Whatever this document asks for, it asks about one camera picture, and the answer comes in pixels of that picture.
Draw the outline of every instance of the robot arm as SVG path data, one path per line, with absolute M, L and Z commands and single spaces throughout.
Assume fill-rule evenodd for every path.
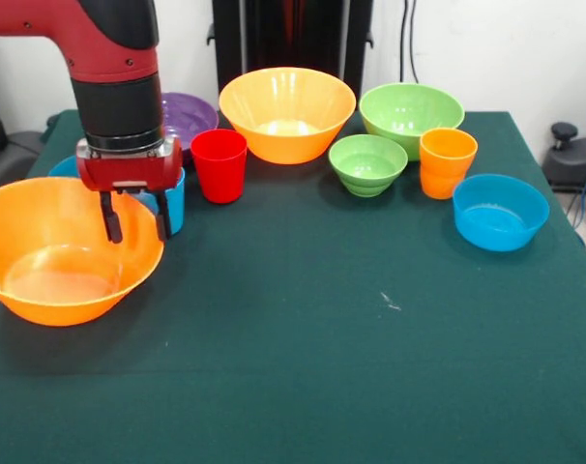
M 44 36 L 70 71 L 85 139 L 76 160 L 99 191 L 108 239 L 122 240 L 110 192 L 155 193 L 162 238 L 170 236 L 163 191 L 181 171 L 181 147 L 165 139 L 153 0 L 0 0 L 0 36 Z

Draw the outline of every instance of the red cup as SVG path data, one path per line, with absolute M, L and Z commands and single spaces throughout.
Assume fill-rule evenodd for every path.
M 190 145 L 198 183 L 212 203 L 231 203 L 244 192 L 248 144 L 229 129 L 206 130 Z

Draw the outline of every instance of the white wall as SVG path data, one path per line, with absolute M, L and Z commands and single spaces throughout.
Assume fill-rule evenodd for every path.
M 374 0 L 375 48 L 364 89 L 398 80 L 402 0 Z M 509 110 L 532 151 L 569 120 L 586 134 L 586 0 L 418 0 L 415 58 L 423 83 L 469 110 Z M 216 104 L 214 45 L 205 45 L 211 0 L 157 0 L 163 91 Z M 65 64 L 45 39 L 0 39 L 0 111 L 9 131 L 42 129 L 75 107 Z
M 398 80 L 404 2 L 375 2 L 364 89 Z M 539 160 L 553 122 L 586 134 L 586 0 L 418 0 L 414 32 L 421 82 L 468 110 L 509 110 Z

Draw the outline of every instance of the black knob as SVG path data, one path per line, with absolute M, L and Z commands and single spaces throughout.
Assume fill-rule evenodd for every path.
M 555 123 L 551 126 L 551 132 L 556 140 L 560 142 L 570 142 L 578 134 L 576 126 L 571 123 Z

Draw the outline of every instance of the blue cup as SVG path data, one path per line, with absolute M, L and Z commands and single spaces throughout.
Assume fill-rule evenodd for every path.
M 50 172 L 48 177 L 80 177 L 78 175 L 78 166 L 76 164 L 75 157 L 68 157 L 63 159 L 57 165 L 55 165 Z M 177 182 L 175 188 L 169 188 L 166 194 L 166 200 L 168 201 L 168 216 L 170 218 L 170 230 L 172 234 L 179 232 L 184 225 L 184 211 L 185 211 L 185 183 L 186 183 L 186 171 L 184 168 L 181 170 L 181 177 Z M 151 212 L 156 215 L 158 213 L 158 202 L 156 201 L 155 195 L 142 191 L 132 195 L 143 205 L 145 205 Z

